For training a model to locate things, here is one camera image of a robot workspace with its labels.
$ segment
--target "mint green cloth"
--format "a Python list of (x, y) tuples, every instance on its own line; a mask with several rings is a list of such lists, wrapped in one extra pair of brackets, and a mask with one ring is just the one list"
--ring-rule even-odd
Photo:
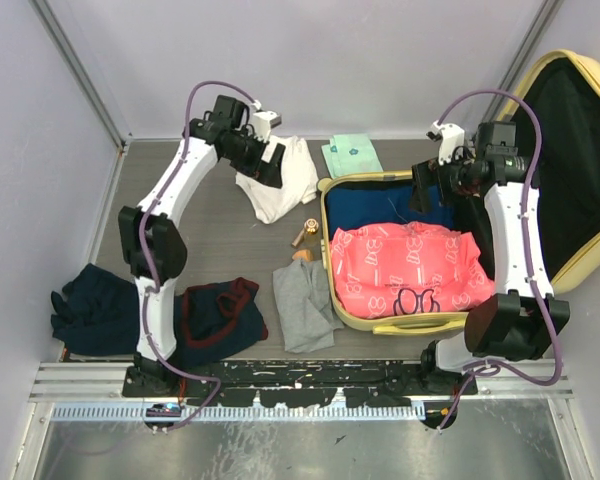
[(331, 178), (352, 173), (382, 172), (376, 150), (366, 134), (334, 135), (322, 155)]

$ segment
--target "red trim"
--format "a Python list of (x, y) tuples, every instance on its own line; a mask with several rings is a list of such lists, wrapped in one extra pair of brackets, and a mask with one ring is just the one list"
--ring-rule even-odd
[[(209, 347), (215, 343), (218, 343), (222, 339), (224, 339), (227, 335), (229, 335), (238, 325), (238, 318), (244, 310), (244, 307), (248, 302), (255, 297), (255, 294), (258, 292), (260, 286), (257, 283), (251, 282), (249, 280), (245, 280), (242, 277), (236, 278), (229, 285), (228, 292), (222, 292), (218, 295), (216, 299), (216, 303), (218, 305), (218, 310), (220, 314), (227, 318), (229, 321), (227, 324), (222, 327), (218, 332), (214, 333), (210, 337), (204, 338), (202, 340), (196, 340), (191, 335), (191, 329), (189, 328), (189, 323), (187, 320), (189, 319), (189, 293), (195, 292), (197, 290), (204, 290), (210, 288), (216, 288), (219, 284), (210, 283), (207, 285), (198, 285), (195, 287), (189, 287), (185, 290), (182, 297), (182, 319), (181, 319), (181, 328), (184, 333), (185, 341), (189, 347), (193, 348), (204, 348)], [(223, 299), (229, 301), (229, 308), (225, 307), (225, 304), (222, 302)], [(266, 339), (268, 336), (268, 331), (265, 327), (266, 335), (264, 338)]]

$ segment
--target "white towel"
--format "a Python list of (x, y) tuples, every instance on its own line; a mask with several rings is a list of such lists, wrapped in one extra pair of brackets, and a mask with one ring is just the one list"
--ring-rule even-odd
[(286, 147), (282, 157), (282, 188), (266, 187), (241, 173), (236, 174), (236, 185), (247, 194), (256, 218), (262, 223), (273, 223), (298, 203), (308, 203), (316, 198), (318, 173), (307, 141), (296, 136), (280, 138), (271, 135), (263, 155), (265, 161), (271, 159), (278, 143)]

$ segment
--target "suitcase handle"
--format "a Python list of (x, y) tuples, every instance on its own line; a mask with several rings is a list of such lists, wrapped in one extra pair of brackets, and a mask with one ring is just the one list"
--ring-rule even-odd
[(449, 332), (451, 330), (458, 330), (464, 328), (465, 320), (451, 320), (444, 325), (435, 327), (415, 327), (410, 328), (408, 326), (399, 327), (395, 325), (378, 325), (373, 327), (374, 335), (431, 335), (434, 333)]

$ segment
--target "suitcase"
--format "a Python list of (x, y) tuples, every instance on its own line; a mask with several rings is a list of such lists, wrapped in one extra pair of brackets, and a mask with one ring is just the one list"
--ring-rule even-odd
[[(551, 52), (538, 60), (515, 93), (536, 112), (542, 127), (540, 236), (555, 293), (565, 293), (600, 265), (600, 64), (566, 50)], [(509, 101), (499, 119), (516, 122), (519, 153), (530, 156), (535, 138), (525, 112)], [(352, 185), (382, 189), (394, 182), (410, 183), (411, 170), (347, 175), (319, 183), (322, 259), (335, 312), (352, 328), (382, 335), (429, 335), (461, 329), (465, 312), (369, 320), (351, 315), (338, 300), (329, 249), (329, 192)], [(493, 278), (491, 229), (480, 199), (469, 197), (455, 206), (454, 229), (473, 233), (482, 252), (480, 263)]]

